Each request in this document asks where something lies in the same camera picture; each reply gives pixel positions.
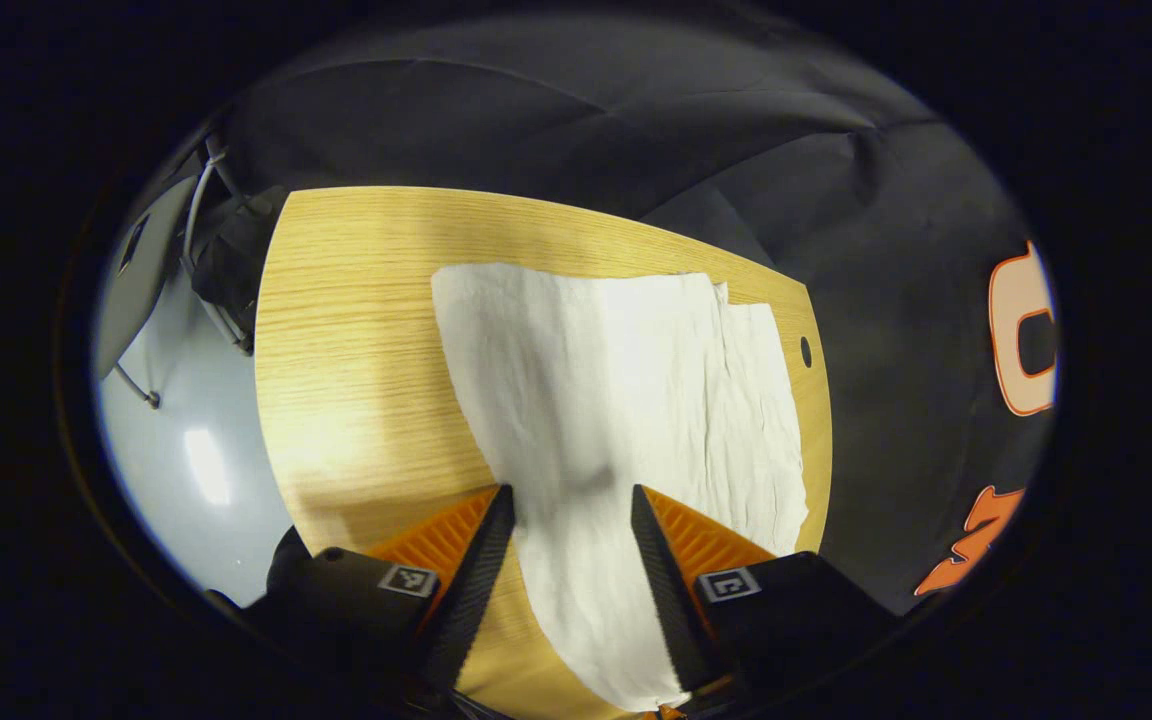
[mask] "black fabric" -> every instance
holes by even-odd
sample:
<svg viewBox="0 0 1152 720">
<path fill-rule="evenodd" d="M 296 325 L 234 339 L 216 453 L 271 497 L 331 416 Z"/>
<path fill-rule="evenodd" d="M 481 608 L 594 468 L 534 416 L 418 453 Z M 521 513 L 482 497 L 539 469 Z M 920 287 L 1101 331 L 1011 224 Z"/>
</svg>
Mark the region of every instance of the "black fabric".
<svg viewBox="0 0 1152 720">
<path fill-rule="evenodd" d="M 1033 314 L 1016 328 L 1016 353 L 1020 367 L 1036 376 L 1056 361 L 1056 324 L 1051 313 Z"/>
<path fill-rule="evenodd" d="M 248 338 L 256 332 L 262 270 L 287 195 L 275 185 L 247 202 L 226 202 L 214 211 L 219 227 L 200 229 L 195 241 L 194 291 L 212 305 L 225 306 Z"/>
<path fill-rule="evenodd" d="M 242 94 L 223 136 L 251 187 L 538 197 L 805 283 L 833 412 L 820 553 L 888 611 L 915 606 L 980 488 L 1037 464 L 1049 414 L 1006 409 L 986 314 L 1023 218 L 932 109 L 785 20 L 714 3 L 362 29 Z"/>
</svg>

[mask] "orange letter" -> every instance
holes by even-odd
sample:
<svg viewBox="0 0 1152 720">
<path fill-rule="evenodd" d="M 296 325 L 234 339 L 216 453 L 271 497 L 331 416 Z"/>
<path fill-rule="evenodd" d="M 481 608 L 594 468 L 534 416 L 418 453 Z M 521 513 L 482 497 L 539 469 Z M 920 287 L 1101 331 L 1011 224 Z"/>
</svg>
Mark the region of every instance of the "orange letter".
<svg viewBox="0 0 1152 720">
<path fill-rule="evenodd" d="M 954 543 L 954 547 L 952 547 L 956 558 L 941 560 L 940 564 L 932 568 L 927 578 L 918 585 L 918 589 L 915 589 L 914 593 L 923 594 L 938 591 L 938 589 L 949 588 L 963 579 L 984 555 L 984 551 L 990 550 L 990 544 L 998 539 L 998 533 L 1002 532 L 1007 520 L 1011 518 L 1011 513 L 1016 510 L 1020 497 L 1023 497 L 1024 493 L 1023 488 L 1018 488 L 1018 491 L 1005 493 L 1005 495 L 995 495 L 993 486 L 986 486 L 980 491 L 972 506 L 972 511 L 968 513 L 967 523 L 963 524 L 963 529 L 971 535 Z"/>
<path fill-rule="evenodd" d="M 1020 324 L 1034 314 L 1051 314 L 1052 297 L 1034 243 L 1025 253 L 999 263 L 990 276 L 990 334 L 993 367 L 1002 400 L 1016 415 L 1033 415 L 1052 407 L 1056 396 L 1056 364 L 1031 376 L 1020 365 Z"/>
</svg>

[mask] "chair leg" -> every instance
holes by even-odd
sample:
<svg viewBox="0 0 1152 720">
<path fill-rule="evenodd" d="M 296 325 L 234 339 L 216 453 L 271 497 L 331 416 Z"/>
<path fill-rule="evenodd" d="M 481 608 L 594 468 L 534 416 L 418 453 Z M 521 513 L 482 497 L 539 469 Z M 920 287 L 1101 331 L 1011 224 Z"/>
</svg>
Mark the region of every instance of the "chair leg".
<svg viewBox="0 0 1152 720">
<path fill-rule="evenodd" d="M 152 409 L 156 410 L 159 409 L 159 401 L 161 400 L 159 397 L 159 393 L 156 393 L 153 391 L 151 392 L 142 391 L 141 386 L 138 386 L 138 384 L 136 384 L 132 380 L 131 376 L 127 373 L 127 370 L 123 370 L 122 364 L 115 363 L 114 372 L 118 373 L 118 377 L 123 378 L 123 382 L 127 382 L 127 387 L 132 388 L 132 392 L 136 393 L 136 395 L 141 396 L 141 400 L 145 401 L 147 406 L 152 407 Z"/>
</svg>

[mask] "white cloth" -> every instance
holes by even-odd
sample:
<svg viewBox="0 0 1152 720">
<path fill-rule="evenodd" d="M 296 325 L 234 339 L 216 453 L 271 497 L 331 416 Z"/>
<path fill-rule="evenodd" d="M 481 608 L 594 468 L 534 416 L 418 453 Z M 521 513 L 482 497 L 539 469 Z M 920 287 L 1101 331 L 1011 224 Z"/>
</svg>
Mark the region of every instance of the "white cloth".
<svg viewBox="0 0 1152 720">
<path fill-rule="evenodd" d="M 776 555 L 806 517 L 799 425 L 768 305 L 707 275 L 433 278 L 452 386 L 515 492 L 526 597 L 581 682 L 627 711 L 687 694 L 630 529 L 635 483 Z"/>
</svg>

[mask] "wooden tabletop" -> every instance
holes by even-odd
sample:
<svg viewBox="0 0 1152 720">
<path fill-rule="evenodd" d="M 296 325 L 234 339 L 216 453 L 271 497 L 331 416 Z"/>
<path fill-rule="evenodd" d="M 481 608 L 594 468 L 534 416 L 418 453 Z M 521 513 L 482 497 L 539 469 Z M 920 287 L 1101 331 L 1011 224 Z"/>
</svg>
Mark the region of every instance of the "wooden tabletop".
<svg viewBox="0 0 1152 720">
<path fill-rule="evenodd" d="M 819 547 L 832 425 L 806 287 L 717 247 L 553 202 L 344 187 L 291 194 L 256 318 L 265 446 L 310 552 L 366 552 L 493 483 L 452 392 L 430 275 L 495 262 L 573 276 L 704 272 L 726 281 L 736 304 L 768 302 L 803 434 L 809 514 L 797 550 Z M 531 614 L 513 547 L 457 688 L 520 720 L 627 715 L 558 659 Z"/>
</svg>

